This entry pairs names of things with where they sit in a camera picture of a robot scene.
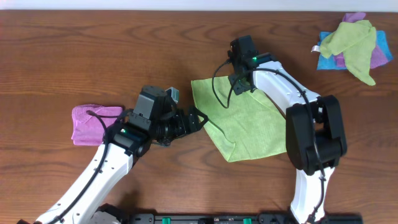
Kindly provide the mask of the green microfiber cloth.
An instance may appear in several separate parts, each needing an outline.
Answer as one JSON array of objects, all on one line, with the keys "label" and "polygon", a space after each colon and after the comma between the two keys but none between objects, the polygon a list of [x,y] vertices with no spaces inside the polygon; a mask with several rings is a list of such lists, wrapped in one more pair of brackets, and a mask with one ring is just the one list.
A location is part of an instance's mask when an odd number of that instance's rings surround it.
[{"label": "green microfiber cloth", "polygon": [[204,128],[227,162],[262,159],[286,152],[285,118],[261,91],[232,94],[227,77],[191,81],[195,106],[209,121]]}]

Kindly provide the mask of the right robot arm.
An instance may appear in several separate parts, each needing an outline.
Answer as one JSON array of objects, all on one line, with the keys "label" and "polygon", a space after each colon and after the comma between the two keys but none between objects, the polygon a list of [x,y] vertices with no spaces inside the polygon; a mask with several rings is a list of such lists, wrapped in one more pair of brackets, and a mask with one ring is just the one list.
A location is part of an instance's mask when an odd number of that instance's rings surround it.
[{"label": "right robot arm", "polygon": [[263,91],[285,116],[285,146],[296,169],[290,212],[295,223],[324,220],[327,185],[347,152],[341,108],[335,96],[301,85],[270,53],[261,54],[251,36],[230,43],[231,93]]}]

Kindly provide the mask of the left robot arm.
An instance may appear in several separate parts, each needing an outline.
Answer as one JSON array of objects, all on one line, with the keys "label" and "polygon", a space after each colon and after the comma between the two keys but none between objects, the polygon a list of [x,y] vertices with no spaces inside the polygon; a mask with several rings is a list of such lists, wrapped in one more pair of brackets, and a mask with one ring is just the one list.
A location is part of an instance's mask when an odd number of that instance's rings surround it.
[{"label": "left robot arm", "polygon": [[169,146],[195,133],[208,117],[195,106],[177,107],[178,91],[145,85],[133,109],[124,110],[104,127],[103,142],[87,168],[36,223],[128,223],[129,218],[103,203],[152,144]]}]

